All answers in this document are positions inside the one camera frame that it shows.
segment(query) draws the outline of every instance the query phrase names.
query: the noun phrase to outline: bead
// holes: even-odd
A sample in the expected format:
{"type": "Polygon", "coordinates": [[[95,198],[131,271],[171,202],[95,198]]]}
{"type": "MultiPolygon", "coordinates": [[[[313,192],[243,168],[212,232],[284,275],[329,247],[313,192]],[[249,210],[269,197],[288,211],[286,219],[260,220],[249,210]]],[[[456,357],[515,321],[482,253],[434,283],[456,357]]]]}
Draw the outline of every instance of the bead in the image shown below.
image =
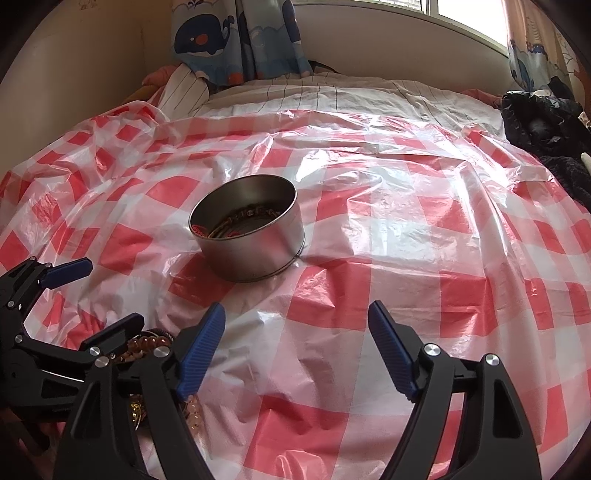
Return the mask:
{"type": "Polygon", "coordinates": [[[131,339],[127,342],[127,349],[132,353],[139,352],[140,348],[138,341],[136,339],[131,339]]]}
{"type": "Polygon", "coordinates": [[[156,337],[150,337],[150,338],[148,338],[148,340],[146,342],[148,352],[153,352],[154,349],[157,347],[156,341],[157,341],[157,338],[156,337]]]}

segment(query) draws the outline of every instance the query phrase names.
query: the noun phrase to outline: pink cloth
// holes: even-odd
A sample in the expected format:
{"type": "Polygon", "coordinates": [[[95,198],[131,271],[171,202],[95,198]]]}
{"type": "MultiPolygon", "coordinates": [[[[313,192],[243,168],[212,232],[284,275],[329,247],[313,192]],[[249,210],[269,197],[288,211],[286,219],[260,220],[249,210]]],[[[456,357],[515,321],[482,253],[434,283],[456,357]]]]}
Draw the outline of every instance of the pink cloth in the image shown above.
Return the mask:
{"type": "Polygon", "coordinates": [[[491,107],[501,107],[501,97],[493,95],[491,93],[483,92],[482,90],[478,90],[477,88],[464,90],[461,93],[463,95],[468,95],[468,97],[475,98],[476,100],[480,100],[482,103],[490,105],[491,107]]]}
{"type": "Polygon", "coordinates": [[[178,68],[178,65],[166,65],[160,67],[155,72],[150,73],[142,81],[142,85],[152,85],[155,87],[164,87],[170,80],[170,77],[174,71],[178,68]]]}

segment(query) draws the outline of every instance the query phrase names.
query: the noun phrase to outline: bed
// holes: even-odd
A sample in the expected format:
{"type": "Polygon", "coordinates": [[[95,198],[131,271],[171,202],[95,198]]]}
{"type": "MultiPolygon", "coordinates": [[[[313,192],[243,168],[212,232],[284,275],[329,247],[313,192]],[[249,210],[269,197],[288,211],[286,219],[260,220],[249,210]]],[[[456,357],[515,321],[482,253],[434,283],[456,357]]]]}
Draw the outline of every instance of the bed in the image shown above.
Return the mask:
{"type": "MultiPolygon", "coordinates": [[[[214,476],[377,479],[411,411],[366,329],[382,300],[451,355],[502,358],[552,477],[591,419],[590,217],[504,140],[497,110],[329,72],[210,95],[186,67],[152,103],[78,124],[2,180],[2,272],[29,255],[95,263],[44,293],[33,337],[77,348],[132,312],[177,333],[220,301],[228,324],[196,436],[214,476]],[[253,173],[296,185],[307,240],[282,274],[232,284],[209,271],[187,219],[253,173]]],[[[456,395],[432,478],[461,405],[456,395]]]]}

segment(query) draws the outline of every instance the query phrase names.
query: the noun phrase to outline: curtain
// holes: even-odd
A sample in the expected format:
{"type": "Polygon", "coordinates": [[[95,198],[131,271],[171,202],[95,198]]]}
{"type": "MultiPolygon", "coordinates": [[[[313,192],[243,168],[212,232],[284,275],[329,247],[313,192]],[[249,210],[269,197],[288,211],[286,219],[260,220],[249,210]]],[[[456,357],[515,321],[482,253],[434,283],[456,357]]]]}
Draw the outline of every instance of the curtain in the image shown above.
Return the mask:
{"type": "Polygon", "coordinates": [[[291,0],[174,0],[173,50],[217,86],[308,76],[295,14],[291,0]]]}
{"type": "Polygon", "coordinates": [[[547,89],[558,77],[591,112],[591,79],[552,20],[530,0],[505,0],[509,29],[509,65],[526,91],[547,89]]]}

